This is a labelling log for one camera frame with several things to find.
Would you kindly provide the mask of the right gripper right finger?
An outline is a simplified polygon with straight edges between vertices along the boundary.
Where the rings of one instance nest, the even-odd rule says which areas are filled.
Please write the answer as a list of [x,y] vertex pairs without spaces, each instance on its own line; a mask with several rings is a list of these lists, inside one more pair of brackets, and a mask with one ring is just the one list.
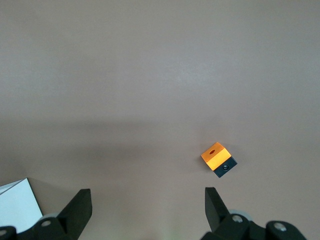
[[211,231],[203,240],[305,240],[292,224],[273,220],[261,227],[239,213],[230,213],[214,187],[205,188],[205,215]]

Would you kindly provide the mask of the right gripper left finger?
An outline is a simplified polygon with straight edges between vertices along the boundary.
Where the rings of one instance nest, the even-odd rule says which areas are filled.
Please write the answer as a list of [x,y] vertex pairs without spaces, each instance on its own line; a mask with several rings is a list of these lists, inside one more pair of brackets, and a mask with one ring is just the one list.
[[55,217],[39,220],[31,228],[17,233],[13,226],[2,226],[2,240],[77,240],[92,216],[91,190],[81,189]]

